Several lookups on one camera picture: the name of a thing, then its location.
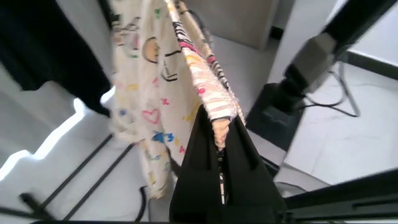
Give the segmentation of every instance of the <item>hanging garment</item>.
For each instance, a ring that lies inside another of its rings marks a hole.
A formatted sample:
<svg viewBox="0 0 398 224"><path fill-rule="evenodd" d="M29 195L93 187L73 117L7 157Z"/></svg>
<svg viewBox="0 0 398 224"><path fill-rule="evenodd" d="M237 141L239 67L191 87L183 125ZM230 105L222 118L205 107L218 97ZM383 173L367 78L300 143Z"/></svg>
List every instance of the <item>hanging garment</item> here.
<svg viewBox="0 0 398 224"><path fill-rule="evenodd" d="M109 116L100 98L110 83L55 0L1 1L0 46L0 61L22 90L37 90L53 80Z"/></svg>
<svg viewBox="0 0 398 224"><path fill-rule="evenodd" d="M229 122L242 113L182 2L112 4L116 91L111 127L117 136L140 142L150 196L159 198L170 171L169 154L181 165L199 106L208 112L219 148Z"/></svg>

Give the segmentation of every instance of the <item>metal frame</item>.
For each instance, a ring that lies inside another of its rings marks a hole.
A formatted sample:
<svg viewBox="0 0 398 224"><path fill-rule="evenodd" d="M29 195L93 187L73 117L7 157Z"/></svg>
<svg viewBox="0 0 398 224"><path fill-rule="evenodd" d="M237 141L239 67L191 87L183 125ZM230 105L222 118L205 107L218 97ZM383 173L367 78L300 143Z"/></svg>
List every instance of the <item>metal frame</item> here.
<svg viewBox="0 0 398 224"><path fill-rule="evenodd" d="M70 181L91 161L97 153L111 140L112 134L109 134L101 144L47 197L44 202L40 203L31 193L24 192L20 194L20 200L26 204L32 212L25 212L13 208L0 207L0 214L11 215L14 217L31 218L38 220L58 220L52 215L47 209L47 205L70 183ZM95 182L95 184L87 191L87 193L77 202L77 204L70 210L70 212L62 219L69 220L79 210L79 208L89 199L93 192L102 184L107 176L113 171L113 169L123 160L127 153L132 149L134 145L130 144L120 154L120 156L112 163L112 165L104 172L104 174ZM145 192L141 191L141 197L145 198Z"/></svg>

